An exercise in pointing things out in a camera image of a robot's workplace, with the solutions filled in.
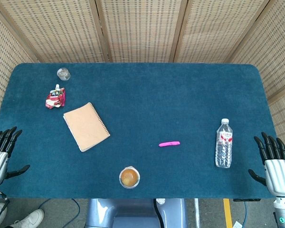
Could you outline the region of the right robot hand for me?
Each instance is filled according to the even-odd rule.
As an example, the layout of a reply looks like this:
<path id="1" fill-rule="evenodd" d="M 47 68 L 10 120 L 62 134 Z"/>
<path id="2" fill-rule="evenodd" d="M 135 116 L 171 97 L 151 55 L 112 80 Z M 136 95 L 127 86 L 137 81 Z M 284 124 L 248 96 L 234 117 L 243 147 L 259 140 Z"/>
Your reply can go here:
<path id="1" fill-rule="evenodd" d="M 285 144 L 280 138 L 273 138 L 265 132 L 261 133 L 263 141 L 254 137 L 257 143 L 265 177 L 258 176 L 252 169 L 249 175 L 257 182 L 267 187 L 276 197 L 285 197 Z"/>

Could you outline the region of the pink plastic piece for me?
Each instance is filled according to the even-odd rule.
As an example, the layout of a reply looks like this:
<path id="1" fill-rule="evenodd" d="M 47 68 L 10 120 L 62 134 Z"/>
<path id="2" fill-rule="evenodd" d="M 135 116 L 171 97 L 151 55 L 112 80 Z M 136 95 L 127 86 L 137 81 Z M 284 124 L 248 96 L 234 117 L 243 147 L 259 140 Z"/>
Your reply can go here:
<path id="1" fill-rule="evenodd" d="M 179 141 L 163 142 L 163 143 L 160 143 L 158 146 L 159 147 L 166 147 L 166 146 L 177 146 L 177 145 L 180 145 Z"/>

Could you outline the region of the clear plastic water bottle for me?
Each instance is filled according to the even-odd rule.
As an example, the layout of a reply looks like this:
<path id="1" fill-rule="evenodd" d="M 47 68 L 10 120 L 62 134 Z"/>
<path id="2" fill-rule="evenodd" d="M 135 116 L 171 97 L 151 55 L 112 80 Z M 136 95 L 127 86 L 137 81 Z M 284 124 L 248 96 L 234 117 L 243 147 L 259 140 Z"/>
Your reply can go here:
<path id="1" fill-rule="evenodd" d="M 232 162 L 233 130 L 229 119 L 223 118 L 216 132 L 215 164 L 219 168 L 230 168 Z"/>

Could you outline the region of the crumpled red snack pouch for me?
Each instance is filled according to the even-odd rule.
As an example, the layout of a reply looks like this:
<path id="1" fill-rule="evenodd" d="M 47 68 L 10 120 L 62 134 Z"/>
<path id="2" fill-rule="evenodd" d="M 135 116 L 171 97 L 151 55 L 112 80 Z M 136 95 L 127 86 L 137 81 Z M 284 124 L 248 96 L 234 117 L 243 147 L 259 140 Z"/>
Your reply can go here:
<path id="1" fill-rule="evenodd" d="M 45 102 L 45 106 L 48 109 L 52 109 L 54 107 L 63 107 L 65 106 L 66 100 L 66 92 L 64 88 L 60 88 L 59 84 L 56 84 L 54 90 L 51 90 L 48 94 Z"/>

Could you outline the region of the brown spiral notebook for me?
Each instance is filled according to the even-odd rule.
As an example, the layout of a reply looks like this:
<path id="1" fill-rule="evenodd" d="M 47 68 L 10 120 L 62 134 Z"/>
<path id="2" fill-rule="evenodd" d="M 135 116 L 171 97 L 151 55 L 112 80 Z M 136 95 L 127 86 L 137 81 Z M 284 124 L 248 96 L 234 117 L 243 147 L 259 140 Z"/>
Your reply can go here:
<path id="1" fill-rule="evenodd" d="M 63 114 L 63 118 L 81 152 L 85 152 L 110 136 L 92 103 Z"/>

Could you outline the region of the woven bamboo screen panel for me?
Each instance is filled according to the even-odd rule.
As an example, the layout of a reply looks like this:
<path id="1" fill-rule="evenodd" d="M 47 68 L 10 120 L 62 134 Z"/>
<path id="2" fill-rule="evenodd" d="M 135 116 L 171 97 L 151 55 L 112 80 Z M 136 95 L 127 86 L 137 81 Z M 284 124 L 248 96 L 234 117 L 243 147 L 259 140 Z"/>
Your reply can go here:
<path id="1" fill-rule="evenodd" d="M 35 61 L 109 61 L 96 0 L 0 0 L 0 15 Z"/>
<path id="2" fill-rule="evenodd" d="M 36 60 L 0 14 L 0 107 L 13 69 Z"/>
<path id="3" fill-rule="evenodd" d="M 229 62 L 275 0 L 182 0 L 171 62 Z"/>
<path id="4" fill-rule="evenodd" d="M 261 74 L 277 136 L 285 143 L 285 0 L 269 0 L 230 61 Z"/>
<path id="5" fill-rule="evenodd" d="M 173 62 L 188 0 L 95 0 L 110 62 Z"/>

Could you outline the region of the small clear glass jar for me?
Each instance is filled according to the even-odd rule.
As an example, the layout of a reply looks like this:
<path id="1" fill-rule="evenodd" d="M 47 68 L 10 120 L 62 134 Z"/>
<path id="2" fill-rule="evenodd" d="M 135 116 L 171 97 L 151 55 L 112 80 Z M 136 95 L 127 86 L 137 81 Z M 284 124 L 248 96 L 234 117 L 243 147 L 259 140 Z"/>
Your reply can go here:
<path id="1" fill-rule="evenodd" d="M 57 76 L 62 81 L 67 81 L 70 79 L 70 72 L 67 68 L 60 68 L 57 71 Z"/>

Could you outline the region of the orange fruit jelly cup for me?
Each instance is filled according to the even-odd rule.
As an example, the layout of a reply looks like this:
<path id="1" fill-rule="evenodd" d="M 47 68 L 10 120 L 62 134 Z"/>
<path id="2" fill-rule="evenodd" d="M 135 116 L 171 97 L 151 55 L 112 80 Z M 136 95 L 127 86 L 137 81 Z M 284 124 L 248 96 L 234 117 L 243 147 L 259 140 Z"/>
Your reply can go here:
<path id="1" fill-rule="evenodd" d="M 119 181 L 124 188 L 133 189 L 139 184 L 140 174 L 133 166 L 128 166 L 120 172 Z"/>

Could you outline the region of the blue-grey robot torso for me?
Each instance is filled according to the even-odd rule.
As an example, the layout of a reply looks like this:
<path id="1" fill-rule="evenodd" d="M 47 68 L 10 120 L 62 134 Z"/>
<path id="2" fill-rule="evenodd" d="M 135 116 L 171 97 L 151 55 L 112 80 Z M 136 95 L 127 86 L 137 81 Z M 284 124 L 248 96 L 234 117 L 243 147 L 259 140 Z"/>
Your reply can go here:
<path id="1" fill-rule="evenodd" d="M 187 228 L 184 199 L 90 199 L 85 228 Z"/>

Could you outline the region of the blue felt table cloth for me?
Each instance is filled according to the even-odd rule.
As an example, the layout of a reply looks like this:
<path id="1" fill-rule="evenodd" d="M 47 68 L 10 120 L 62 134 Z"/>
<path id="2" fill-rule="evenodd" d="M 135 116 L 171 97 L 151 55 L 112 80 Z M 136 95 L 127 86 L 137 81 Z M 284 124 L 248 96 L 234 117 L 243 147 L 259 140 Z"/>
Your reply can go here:
<path id="1" fill-rule="evenodd" d="M 67 68 L 70 79 L 57 76 Z M 48 109 L 56 84 L 65 106 Z M 110 136 L 81 152 L 63 114 L 92 103 Z M 215 164 L 223 118 L 233 130 L 230 168 Z M 0 190 L 11 198 L 269 198 L 254 140 L 275 136 L 257 68 L 237 64 L 22 63 L 10 76 L 0 131 L 22 130 Z M 179 141 L 180 145 L 159 147 Z M 124 188 L 133 166 L 139 184 Z"/>

